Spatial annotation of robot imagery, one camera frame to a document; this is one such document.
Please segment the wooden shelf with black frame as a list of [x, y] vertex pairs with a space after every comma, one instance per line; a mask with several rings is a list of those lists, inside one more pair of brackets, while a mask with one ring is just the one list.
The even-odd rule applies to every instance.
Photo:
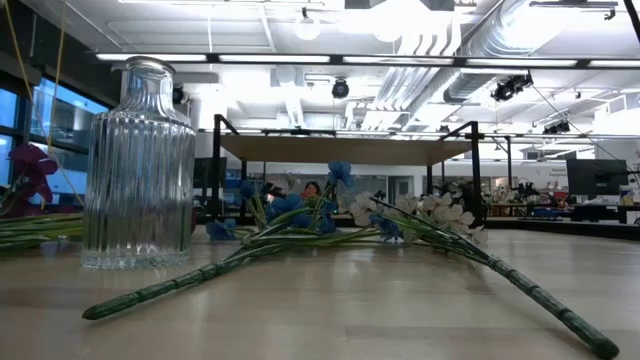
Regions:
[[385, 138], [340, 137], [336, 131], [260, 130], [247, 136], [233, 127], [222, 115], [214, 117], [208, 131], [213, 139], [214, 166], [219, 166], [220, 150], [225, 149], [243, 161], [286, 163], [329, 163], [344, 161], [356, 165], [432, 167], [456, 155], [472, 154], [472, 199], [470, 210], [477, 222], [482, 221], [479, 142], [495, 140], [499, 133], [482, 133], [476, 121], [437, 133], [433, 140], [393, 140]]

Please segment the blue artificial flower stem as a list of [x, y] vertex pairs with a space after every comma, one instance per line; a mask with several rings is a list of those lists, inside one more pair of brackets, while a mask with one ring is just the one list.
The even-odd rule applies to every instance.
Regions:
[[99, 320], [172, 291], [206, 282], [231, 271], [243, 263], [298, 246], [332, 246], [354, 242], [358, 232], [340, 232], [331, 217], [332, 190], [340, 183], [348, 185], [351, 165], [333, 161], [328, 164], [328, 184], [320, 194], [307, 200], [296, 194], [286, 195], [264, 205], [257, 194], [250, 198], [251, 211], [257, 229], [247, 230], [241, 246], [223, 260], [201, 266], [184, 275], [149, 285], [89, 307], [82, 314], [85, 320]]

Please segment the white artificial flower stem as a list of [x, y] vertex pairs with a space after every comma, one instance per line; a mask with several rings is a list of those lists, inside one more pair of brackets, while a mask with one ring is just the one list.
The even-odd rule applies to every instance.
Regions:
[[602, 332], [520, 271], [487, 253], [483, 249], [487, 230], [475, 225], [474, 215], [455, 204], [449, 193], [442, 197], [428, 195], [421, 200], [409, 196], [391, 205], [364, 192], [351, 203], [349, 212], [356, 225], [375, 226], [388, 239], [426, 245], [494, 271], [564, 324], [596, 356], [613, 360], [619, 355], [619, 347]]

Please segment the purple artificial flower stem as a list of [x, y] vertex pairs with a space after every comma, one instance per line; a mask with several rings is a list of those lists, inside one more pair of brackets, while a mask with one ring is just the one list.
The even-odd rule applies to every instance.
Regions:
[[0, 186], [0, 252], [34, 248], [42, 243], [70, 239], [82, 232], [82, 213], [73, 207], [54, 206], [47, 176], [58, 164], [32, 144], [20, 145], [8, 153], [17, 172], [8, 187]]

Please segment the black aluminium rig frame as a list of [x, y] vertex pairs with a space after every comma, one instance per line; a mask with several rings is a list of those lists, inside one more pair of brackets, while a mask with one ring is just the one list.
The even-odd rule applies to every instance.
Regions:
[[[199, 215], [195, 218], [197, 225], [204, 225], [214, 220], [211, 216]], [[233, 231], [240, 231], [241, 228], [249, 228], [255, 225], [253, 218], [249, 217], [229, 217], [236, 221]], [[339, 231], [347, 229], [360, 229], [355, 225], [351, 217], [334, 217], [334, 225]], [[564, 222], [564, 221], [539, 221], [539, 220], [517, 220], [513, 218], [496, 218], [486, 220], [484, 229], [487, 230], [523, 230], [534, 232], [548, 232], [566, 234], [574, 236], [601, 237], [618, 240], [630, 240], [640, 242], [640, 225], [614, 225], [607, 223], [590, 222]]]

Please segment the ribbed clear glass vase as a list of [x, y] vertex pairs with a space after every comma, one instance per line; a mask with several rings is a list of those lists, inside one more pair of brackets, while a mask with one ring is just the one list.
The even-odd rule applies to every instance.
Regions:
[[174, 110], [175, 70], [148, 56], [126, 62], [127, 88], [91, 122], [81, 263], [124, 269], [190, 256], [196, 132]]

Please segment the black computer monitor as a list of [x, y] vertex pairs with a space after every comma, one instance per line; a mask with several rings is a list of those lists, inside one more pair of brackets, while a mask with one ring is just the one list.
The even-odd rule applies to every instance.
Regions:
[[619, 195], [620, 187], [628, 184], [624, 160], [569, 159], [566, 168], [573, 195]]

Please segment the overhead light bar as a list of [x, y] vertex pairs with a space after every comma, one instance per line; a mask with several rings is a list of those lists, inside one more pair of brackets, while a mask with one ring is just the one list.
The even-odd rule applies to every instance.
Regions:
[[390, 66], [478, 69], [640, 70], [640, 58], [469, 57], [427, 55], [151, 53], [168, 63], [228, 65]]

